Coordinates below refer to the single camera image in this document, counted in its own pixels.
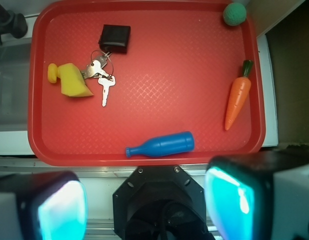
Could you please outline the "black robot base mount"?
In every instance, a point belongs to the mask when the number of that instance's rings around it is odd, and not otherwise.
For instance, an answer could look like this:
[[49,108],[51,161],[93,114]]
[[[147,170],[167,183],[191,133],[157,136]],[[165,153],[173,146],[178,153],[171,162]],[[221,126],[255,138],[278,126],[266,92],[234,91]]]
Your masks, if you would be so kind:
[[213,240],[204,189],[180,166],[140,166],[113,193],[122,240]]

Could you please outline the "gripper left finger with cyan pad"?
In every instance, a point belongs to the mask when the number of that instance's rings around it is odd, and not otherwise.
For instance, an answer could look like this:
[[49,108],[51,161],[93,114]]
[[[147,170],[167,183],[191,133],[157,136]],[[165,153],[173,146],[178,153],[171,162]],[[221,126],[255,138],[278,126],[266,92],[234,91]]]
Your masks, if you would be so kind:
[[84,185],[71,171],[0,176],[0,240],[82,240]]

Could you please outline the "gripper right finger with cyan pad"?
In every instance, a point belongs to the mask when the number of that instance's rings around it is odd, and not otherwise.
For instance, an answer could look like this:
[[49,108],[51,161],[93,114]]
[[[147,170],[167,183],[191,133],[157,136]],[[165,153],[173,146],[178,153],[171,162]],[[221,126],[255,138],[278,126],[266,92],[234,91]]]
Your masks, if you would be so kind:
[[308,151],[216,156],[204,196],[225,240],[309,240]]

